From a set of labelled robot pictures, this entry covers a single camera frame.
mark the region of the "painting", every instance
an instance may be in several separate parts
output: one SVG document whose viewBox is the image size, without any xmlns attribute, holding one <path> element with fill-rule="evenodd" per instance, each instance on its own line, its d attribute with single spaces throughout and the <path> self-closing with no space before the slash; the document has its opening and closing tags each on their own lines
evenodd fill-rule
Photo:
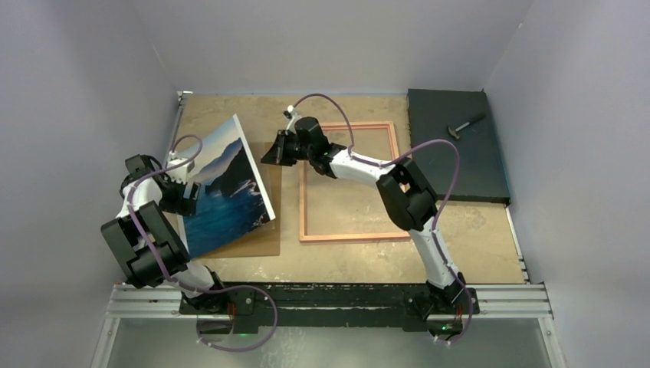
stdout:
<svg viewBox="0 0 650 368">
<path fill-rule="evenodd" d="M 197 145 L 180 153 L 191 156 Z M 203 140 L 188 182 L 201 185 L 194 216 L 179 221 L 181 239 L 196 258 L 275 219 L 271 201 L 237 115 Z"/>
</svg>

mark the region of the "table surface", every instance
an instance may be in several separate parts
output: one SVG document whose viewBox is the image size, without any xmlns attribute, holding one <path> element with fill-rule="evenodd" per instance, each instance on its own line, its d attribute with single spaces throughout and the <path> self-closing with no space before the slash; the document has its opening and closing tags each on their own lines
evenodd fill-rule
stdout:
<svg viewBox="0 0 650 368">
<path fill-rule="evenodd" d="M 282 111 L 297 98 L 192 95 L 177 136 L 190 133 L 207 136 L 236 113 L 249 142 L 268 142 L 275 138 L 277 130 L 286 126 Z M 333 98 L 352 121 L 392 121 L 400 152 L 409 149 L 405 96 Z M 305 100 L 299 111 L 320 122 L 342 121 L 337 110 L 318 97 Z M 201 263 L 225 281 L 415 283 L 425 280 L 422 260 L 411 241 L 302 245 L 298 241 L 299 174 L 297 166 L 282 168 L 279 256 L 202 259 Z M 451 256 L 469 283 L 524 282 L 502 205 L 450 202 L 441 216 L 440 227 Z"/>
</svg>

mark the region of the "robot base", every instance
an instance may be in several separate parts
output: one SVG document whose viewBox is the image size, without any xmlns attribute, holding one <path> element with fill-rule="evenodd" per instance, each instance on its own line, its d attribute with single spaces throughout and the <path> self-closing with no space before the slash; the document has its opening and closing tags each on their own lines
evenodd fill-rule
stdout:
<svg viewBox="0 0 650 368">
<path fill-rule="evenodd" d="M 406 332 L 428 331 L 432 335 L 454 335 L 462 322 L 451 321 L 459 306 L 469 311 L 468 300 L 460 292 L 453 300 L 432 293 L 427 284 L 331 284 L 331 283 L 225 283 L 226 287 L 248 284 L 264 289 L 278 309 L 281 327 L 400 327 Z M 479 313 L 476 290 L 468 289 Z M 228 293 L 235 305 L 234 334 L 256 334 L 260 326 L 273 321 L 273 308 L 253 290 Z M 181 302 L 181 314 L 227 314 L 225 307 L 200 310 Z M 428 320 L 430 315 L 448 315 L 450 321 Z M 209 328 L 205 333 L 225 334 L 228 327 Z"/>
</svg>

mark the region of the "white wall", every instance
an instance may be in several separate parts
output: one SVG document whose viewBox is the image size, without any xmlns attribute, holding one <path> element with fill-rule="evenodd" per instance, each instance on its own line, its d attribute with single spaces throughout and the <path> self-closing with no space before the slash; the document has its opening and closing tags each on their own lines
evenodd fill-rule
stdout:
<svg viewBox="0 0 650 368">
<path fill-rule="evenodd" d="M 480 90 L 532 0 L 134 0 L 174 86 Z"/>
<path fill-rule="evenodd" d="M 175 90 L 124 0 L 0 3 L 0 366 L 89 366 L 125 158 L 160 157 Z"/>
<path fill-rule="evenodd" d="M 536 0 L 487 85 L 572 367 L 650 361 L 650 2 Z"/>
</svg>

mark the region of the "hammer handle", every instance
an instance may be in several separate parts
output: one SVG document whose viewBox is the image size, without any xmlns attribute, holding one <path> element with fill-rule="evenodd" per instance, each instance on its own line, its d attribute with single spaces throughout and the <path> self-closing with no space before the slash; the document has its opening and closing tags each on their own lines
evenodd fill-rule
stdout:
<svg viewBox="0 0 650 368">
<path fill-rule="evenodd" d="M 477 113 L 474 117 L 472 117 L 470 120 L 468 120 L 468 125 L 472 125 L 473 123 L 477 123 L 485 118 L 485 113 Z"/>
</svg>

